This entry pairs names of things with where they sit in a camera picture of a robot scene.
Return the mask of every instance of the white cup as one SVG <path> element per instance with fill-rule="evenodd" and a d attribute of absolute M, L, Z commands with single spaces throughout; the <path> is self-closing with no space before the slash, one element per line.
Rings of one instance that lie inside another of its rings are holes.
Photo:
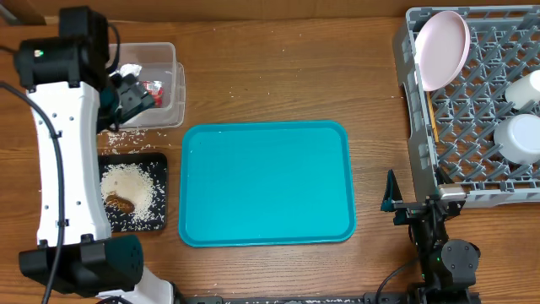
<path fill-rule="evenodd" d="M 540 160 L 540 117 L 521 114 L 501 122 L 494 133 L 499 151 L 507 160 L 530 165 Z"/>
<path fill-rule="evenodd" d="M 506 101 L 515 103 L 514 108 L 520 110 L 529 101 L 540 100 L 540 70 L 534 71 L 511 84 L 505 91 Z"/>

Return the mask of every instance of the plastic tray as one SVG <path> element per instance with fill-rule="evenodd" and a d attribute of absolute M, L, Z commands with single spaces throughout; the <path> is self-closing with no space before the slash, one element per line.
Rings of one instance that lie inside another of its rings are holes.
<path fill-rule="evenodd" d="M 116 45 L 110 45 L 111 60 L 116 53 Z M 163 104 L 135 116 L 121 125 L 129 128 L 174 128 L 184 121 L 186 109 L 186 82 L 184 68 L 176 61 L 175 46 L 169 42 L 122 43 L 120 63 L 135 63 L 143 67 L 140 81 L 161 81 L 164 86 Z"/>
<path fill-rule="evenodd" d="M 341 242 L 356 227 L 336 122 L 200 125 L 183 140 L 178 230 L 193 247 Z"/>
<path fill-rule="evenodd" d="M 445 88 L 431 92 L 431 125 L 422 75 L 414 62 L 414 39 L 431 16 L 451 10 L 471 31 L 465 67 Z M 465 207 L 540 201 L 540 164 L 517 166 L 493 142 L 499 122 L 522 113 L 540 116 L 538 103 L 512 110 L 503 94 L 511 82 L 540 68 L 540 6 L 411 8 L 393 41 L 397 82 L 407 95 L 408 140 L 418 201 L 436 193 L 442 166 L 467 191 Z M 440 142 L 434 141 L 434 128 Z"/>

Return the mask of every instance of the black tray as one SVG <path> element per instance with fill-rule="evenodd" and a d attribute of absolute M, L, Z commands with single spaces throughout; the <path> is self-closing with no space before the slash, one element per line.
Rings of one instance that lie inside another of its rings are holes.
<path fill-rule="evenodd" d="M 132 215 L 124 214 L 117 207 L 105 206 L 107 218 L 111 223 L 112 232 L 123 231 L 157 231 L 163 230 L 167 215 L 167 158 L 162 153 L 142 153 L 127 155 L 103 155 L 98 157 L 100 167 L 100 182 L 103 174 L 107 172 L 108 165 L 138 165 L 143 171 L 147 172 L 154 180 L 154 184 L 162 185 L 164 192 L 156 192 L 153 197 L 155 206 L 150 207 L 150 211 L 155 214 L 155 220 L 142 221 L 133 224 L 130 219 Z"/>

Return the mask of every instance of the gray dish rack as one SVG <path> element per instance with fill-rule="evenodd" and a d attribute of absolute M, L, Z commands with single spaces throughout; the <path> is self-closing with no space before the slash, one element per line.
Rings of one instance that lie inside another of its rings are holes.
<path fill-rule="evenodd" d="M 432 126 L 422 75 L 414 62 L 414 40 L 429 18 L 446 10 L 467 21 L 471 46 L 457 78 L 430 92 L 436 125 Z M 441 166 L 466 189 L 466 207 L 540 202 L 540 162 L 512 164 L 493 142 L 499 122 L 522 113 L 540 116 L 538 103 L 516 111 L 504 98 L 513 81 L 540 69 L 540 6 L 410 8 L 394 36 L 393 49 L 397 82 L 408 102 L 408 151 L 417 200 L 436 194 L 435 169 Z"/>

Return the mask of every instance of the red wrapper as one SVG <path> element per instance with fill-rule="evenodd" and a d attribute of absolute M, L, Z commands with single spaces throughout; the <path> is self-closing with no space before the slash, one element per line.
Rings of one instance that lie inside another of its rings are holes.
<path fill-rule="evenodd" d="M 144 88 L 153 96 L 155 107 L 161 107 L 163 97 L 163 83 L 161 81 L 142 81 Z"/>

